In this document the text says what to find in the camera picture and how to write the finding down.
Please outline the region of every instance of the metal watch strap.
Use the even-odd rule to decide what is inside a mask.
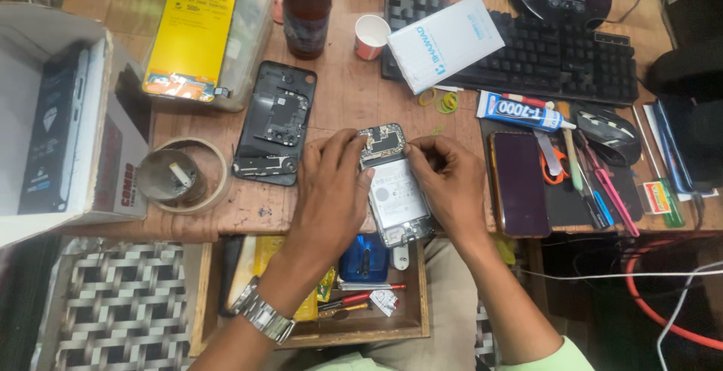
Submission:
[[[230,312],[244,316],[258,331],[264,333],[280,346],[291,334],[296,325],[296,320],[287,319],[276,313],[276,310],[264,302],[256,292],[258,284],[259,277],[255,275],[251,278],[251,282],[241,293],[239,299],[233,303]]]

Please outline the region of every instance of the glue tube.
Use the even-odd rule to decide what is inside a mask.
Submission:
[[[563,115],[557,111],[524,104],[484,91],[479,92],[477,117],[529,126],[547,132],[554,132],[558,128],[577,128],[574,124],[565,121]]]

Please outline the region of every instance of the glass bottle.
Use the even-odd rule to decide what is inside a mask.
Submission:
[[[329,28],[331,0],[284,0],[283,6],[289,51],[305,61],[321,56]]]

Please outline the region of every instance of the computer mouse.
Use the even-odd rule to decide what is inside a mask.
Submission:
[[[578,127],[590,147],[611,166],[631,166],[642,150],[638,130],[625,118],[594,105],[577,112]]]

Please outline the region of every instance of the left hand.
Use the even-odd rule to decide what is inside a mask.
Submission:
[[[357,173],[365,144],[366,136],[348,128],[304,147],[291,229],[259,283],[259,295],[286,317],[294,314],[362,227],[374,176],[372,168]]]

